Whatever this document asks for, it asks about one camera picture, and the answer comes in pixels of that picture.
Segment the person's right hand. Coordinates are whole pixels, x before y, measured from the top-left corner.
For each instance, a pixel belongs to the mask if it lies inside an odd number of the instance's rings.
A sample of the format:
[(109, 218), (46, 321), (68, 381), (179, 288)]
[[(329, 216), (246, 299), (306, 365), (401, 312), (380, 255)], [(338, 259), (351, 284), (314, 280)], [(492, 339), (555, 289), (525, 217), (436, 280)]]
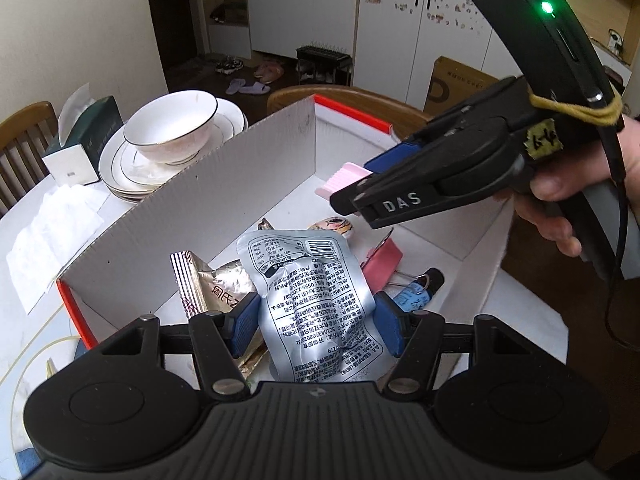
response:
[[(618, 135), (626, 168), (626, 190), (636, 219), (639, 219), (639, 122), (623, 116), (625, 127)], [(558, 202), (582, 191), (588, 186), (604, 182), (611, 177), (608, 162), (600, 143), (591, 145), (579, 153), (563, 155), (539, 170), (530, 181), (530, 189), (537, 200)], [(573, 226), (564, 217), (551, 217), (541, 203), (528, 195), (521, 195), (505, 188), (494, 195), (495, 200), (514, 197), (516, 213), (536, 226), (545, 240), (555, 242), (562, 254), (578, 257), (582, 244), (574, 235)]]

